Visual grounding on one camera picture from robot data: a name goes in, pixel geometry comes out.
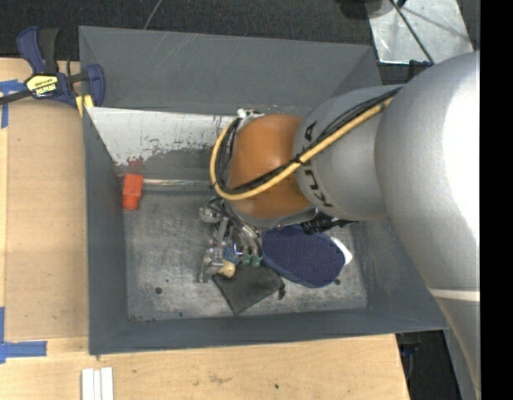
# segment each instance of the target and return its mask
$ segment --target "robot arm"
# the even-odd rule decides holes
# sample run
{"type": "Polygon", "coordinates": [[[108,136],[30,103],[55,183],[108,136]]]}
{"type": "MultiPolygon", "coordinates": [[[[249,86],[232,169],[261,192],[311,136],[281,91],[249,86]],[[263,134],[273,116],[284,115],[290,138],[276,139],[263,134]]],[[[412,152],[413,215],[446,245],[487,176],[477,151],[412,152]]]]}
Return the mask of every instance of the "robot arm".
{"type": "Polygon", "coordinates": [[[334,97],[304,118],[266,115],[239,130],[235,122],[218,140],[211,176],[252,226],[302,223],[314,211],[389,219],[451,325],[481,398],[478,82],[473,52],[402,86],[334,97]],[[254,138],[265,145],[252,147],[254,138]]]}

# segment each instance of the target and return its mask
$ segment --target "yellow clamp label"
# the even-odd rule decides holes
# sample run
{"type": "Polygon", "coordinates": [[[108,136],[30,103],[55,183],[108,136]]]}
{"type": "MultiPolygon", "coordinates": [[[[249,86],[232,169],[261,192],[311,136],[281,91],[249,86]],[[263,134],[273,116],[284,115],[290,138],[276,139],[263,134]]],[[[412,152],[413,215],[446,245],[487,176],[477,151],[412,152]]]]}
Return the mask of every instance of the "yellow clamp label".
{"type": "Polygon", "coordinates": [[[57,85],[57,76],[36,75],[25,82],[26,88],[40,98],[56,92],[57,85]]]}

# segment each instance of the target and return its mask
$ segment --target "wooden board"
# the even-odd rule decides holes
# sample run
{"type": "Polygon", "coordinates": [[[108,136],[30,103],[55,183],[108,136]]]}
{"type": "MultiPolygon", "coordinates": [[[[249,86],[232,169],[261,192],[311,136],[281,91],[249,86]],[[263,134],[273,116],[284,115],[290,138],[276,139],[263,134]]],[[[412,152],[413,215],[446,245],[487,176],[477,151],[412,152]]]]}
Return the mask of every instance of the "wooden board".
{"type": "MultiPolygon", "coordinates": [[[[0,59],[0,81],[30,73],[22,59],[0,59]]],[[[6,339],[87,335],[81,119],[61,103],[25,98],[9,104],[5,130],[6,339]]]]}
{"type": "Polygon", "coordinates": [[[80,398],[83,368],[112,367],[118,400],[407,400],[392,335],[91,357],[86,338],[0,366],[0,400],[80,398]]]}
{"type": "MultiPolygon", "coordinates": [[[[0,80],[27,75],[22,60],[0,59],[0,80]]],[[[104,367],[118,400],[410,399],[393,335],[90,356],[74,335],[87,327],[83,193],[77,114],[16,102],[0,128],[0,306],[6,296],[7,341],[48,345],[46,357],[0,365],[0,400],[79,399],[81,371],[104,367]]]]}

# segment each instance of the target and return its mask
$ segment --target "black carpet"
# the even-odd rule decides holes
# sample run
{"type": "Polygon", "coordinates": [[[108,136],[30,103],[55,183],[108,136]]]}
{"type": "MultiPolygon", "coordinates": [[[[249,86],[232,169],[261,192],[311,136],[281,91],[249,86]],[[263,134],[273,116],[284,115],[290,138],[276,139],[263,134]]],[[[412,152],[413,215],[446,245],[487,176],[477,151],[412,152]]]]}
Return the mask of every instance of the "black carpet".
{"type": "MultiPolygon", "coordinates": [[[[78,60],[79,25],[142,29],[157,1],[0,0],[0,56],[17,56],[17,35],[38,25],[61,28],[56,57],[78,60]]],[[[471,43],[479,50],[480,0],[457,1],[471,43]]],[[[165,0],[149,29],[373,44],[359,0],[165,0]]],[[[404,66],[380,66],[380,72],[384,84],[404,83],[408,75],[404,66]]],[[[441,332],[397,338],[407,344],[403,363],[412,400],[460,400],[441,332]]]]}

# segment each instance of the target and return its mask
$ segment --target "metal plate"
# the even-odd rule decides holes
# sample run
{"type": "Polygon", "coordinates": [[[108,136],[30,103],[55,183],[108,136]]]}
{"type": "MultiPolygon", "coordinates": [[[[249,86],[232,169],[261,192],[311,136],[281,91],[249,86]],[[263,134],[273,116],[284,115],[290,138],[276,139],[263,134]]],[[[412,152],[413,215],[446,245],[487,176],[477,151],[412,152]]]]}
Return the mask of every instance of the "metal plate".
{"type": "MultiPolygon", "coordinates": [[[[132,321],[231,316],[216,284],[198,282],[207,249],[208,224],[199,220],[199,207],[210,191],[166,187],[146,190],[137,211],[125,212],[128,315],[132,321]]],[[[331,230],[346,245],[347,227],[331,230]]],[[[310,289],[284,280],[286,296],[271,295],[244,315],[266,315],[364,308],[366,292],[355,261],[345,266],[339,284],[310,289]]]]}
{"type": "MultiPolygon", "coordinates": [[[[379,61],[429,60],[390,0],[366,2],[366,10],[379,61]]],[[[435,63],[473,51],[456,0],[408,0],[401,12],[435,63]]]]}

